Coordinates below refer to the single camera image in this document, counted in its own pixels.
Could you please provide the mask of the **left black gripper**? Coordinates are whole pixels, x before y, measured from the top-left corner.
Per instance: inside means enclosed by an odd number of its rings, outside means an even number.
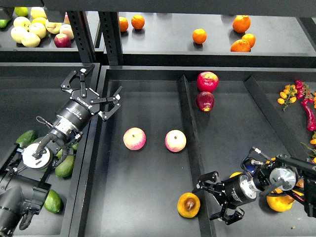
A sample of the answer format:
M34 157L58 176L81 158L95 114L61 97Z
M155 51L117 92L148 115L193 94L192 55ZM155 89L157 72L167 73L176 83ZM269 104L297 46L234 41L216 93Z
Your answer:
M81 68L79 71L70 71L61 83L61 90L70 93L71 96L57 111L56 116L68 120L77 131L83 130L94 115L98 115L103 121L106 121L121 107L119 93L122 86L112 96L103 98L100 98L100 95L91 88L87 89L85 78L94 67L95 65L92 64L88 68ZM80 89L75 90L71 87L74 79L79 79ZM101 110L103 105L108 105L107 111Z

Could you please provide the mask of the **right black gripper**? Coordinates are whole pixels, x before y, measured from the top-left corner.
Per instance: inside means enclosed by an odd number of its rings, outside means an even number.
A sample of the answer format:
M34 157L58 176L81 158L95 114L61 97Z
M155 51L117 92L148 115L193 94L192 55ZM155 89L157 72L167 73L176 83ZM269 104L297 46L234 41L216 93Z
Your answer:
M240 186L240 176L234 176L223 182L219 182L218 171L212 171L201 175L198 180L196 187L192 190L195 194L199 191L207 191L213 195L225 195L225 200L221 204L221 211L212 214L209 217L210 221L219 220L224 221L226 225L231 225L237 221L243 219L245 211L238 206L246 204L247 197L244 194ZM237 206L234 213L231 215L227 214L228 206Z

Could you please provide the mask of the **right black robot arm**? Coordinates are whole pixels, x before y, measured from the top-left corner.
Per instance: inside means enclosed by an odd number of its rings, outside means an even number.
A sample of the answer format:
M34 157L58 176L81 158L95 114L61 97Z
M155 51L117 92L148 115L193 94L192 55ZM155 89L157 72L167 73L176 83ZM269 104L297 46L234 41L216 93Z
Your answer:
M227 225L241 220L244 211L240 206L254 202L260 197L290 196L304 206L307 216L316 216L316 166L287 155L275 158L266 156L256 147L255 152L266 161L245 157L240 167L243 170L232 178L218 181L218 172L201 175L193 193L201 190L213 195L221 206L220 212L210 215L210 220L221 220Z

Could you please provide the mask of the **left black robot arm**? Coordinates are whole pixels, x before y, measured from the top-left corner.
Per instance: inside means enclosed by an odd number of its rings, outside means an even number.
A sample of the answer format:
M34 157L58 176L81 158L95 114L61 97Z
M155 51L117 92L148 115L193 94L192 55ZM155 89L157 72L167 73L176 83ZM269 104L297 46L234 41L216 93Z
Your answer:
M95 65L72 70L61 83L69 100L56 114L54 122L37 117L48 126L48 133L37 143L22 146L14 143L0 163L0 235L11 237L16 228L29 227L47 199L51 171L67 158L72 145L77 144L83 129L98 115L108 120L120 107L119 92L102 97L86 86L87 75Z

